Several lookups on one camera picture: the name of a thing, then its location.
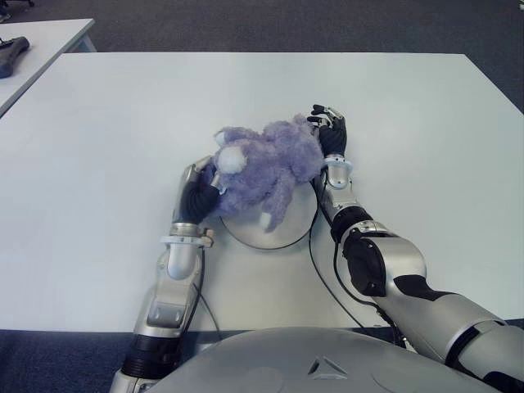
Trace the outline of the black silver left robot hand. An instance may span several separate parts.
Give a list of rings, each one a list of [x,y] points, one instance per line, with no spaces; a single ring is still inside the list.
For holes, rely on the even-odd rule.
[[[172,222],[200,224],[218,205],[224,191],[213,156],[190,164],[179,183]]]

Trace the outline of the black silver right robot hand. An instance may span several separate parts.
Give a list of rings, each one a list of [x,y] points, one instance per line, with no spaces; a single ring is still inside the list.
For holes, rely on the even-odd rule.
[[[307,120],[314,126],[314,133],[325,156],[345,156],[346,120],[339,111],[315,104]]]

